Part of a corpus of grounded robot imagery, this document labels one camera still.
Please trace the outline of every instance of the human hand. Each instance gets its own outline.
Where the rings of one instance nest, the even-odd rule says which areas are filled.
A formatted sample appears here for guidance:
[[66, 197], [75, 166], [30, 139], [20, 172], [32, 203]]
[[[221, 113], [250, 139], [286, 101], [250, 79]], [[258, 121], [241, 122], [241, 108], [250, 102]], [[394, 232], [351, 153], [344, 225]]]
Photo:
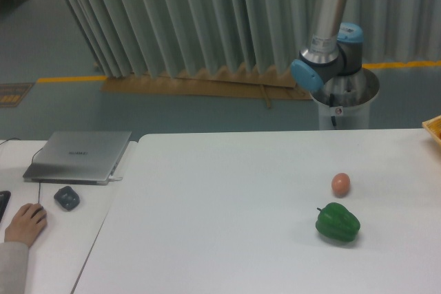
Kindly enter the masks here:
[[22, 242], [30, 248], [48, 224], [46, 214], [39, 203], [22, 206], [5, 230], [5, 242]]

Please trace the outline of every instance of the laptop lid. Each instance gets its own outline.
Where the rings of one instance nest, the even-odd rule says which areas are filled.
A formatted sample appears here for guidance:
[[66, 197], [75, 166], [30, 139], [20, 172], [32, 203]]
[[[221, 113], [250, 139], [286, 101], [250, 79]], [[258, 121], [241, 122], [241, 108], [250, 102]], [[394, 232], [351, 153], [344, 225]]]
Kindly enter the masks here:
[[54, 132], [23, 177], [46, 182], [107, 182], [131, 132]]

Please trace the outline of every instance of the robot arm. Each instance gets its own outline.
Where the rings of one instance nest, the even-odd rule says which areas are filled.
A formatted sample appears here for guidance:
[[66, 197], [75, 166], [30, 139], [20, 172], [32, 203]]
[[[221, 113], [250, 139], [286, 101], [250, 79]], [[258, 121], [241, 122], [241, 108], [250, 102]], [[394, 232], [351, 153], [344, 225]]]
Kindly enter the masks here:
[[316, 0], [306, 45], [291, 64], [297, 83], [317, 91], [338, 74], [353, 74], [361, 68], [362, 30], [341, 24], [346, 0]]

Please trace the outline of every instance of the egg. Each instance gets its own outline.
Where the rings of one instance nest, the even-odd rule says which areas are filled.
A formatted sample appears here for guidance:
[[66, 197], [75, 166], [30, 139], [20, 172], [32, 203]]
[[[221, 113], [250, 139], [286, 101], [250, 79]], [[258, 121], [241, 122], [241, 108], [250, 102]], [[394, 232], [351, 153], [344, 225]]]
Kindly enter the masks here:
[[331, 187], [336, 196], [343, 197], [349, 192], [351, 180], [345, 173], [336, 174], [332, 179]]

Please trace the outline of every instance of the metal cylinder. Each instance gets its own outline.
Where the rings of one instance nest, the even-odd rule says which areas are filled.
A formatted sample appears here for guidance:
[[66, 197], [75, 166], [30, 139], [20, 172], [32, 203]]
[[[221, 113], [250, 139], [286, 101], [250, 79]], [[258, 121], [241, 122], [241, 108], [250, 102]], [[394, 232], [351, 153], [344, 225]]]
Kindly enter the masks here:
[[316, 0], [308, 44], [300, 50], [312, 63], [324, 64], [338, 56], [337, 34], [346, 0]]

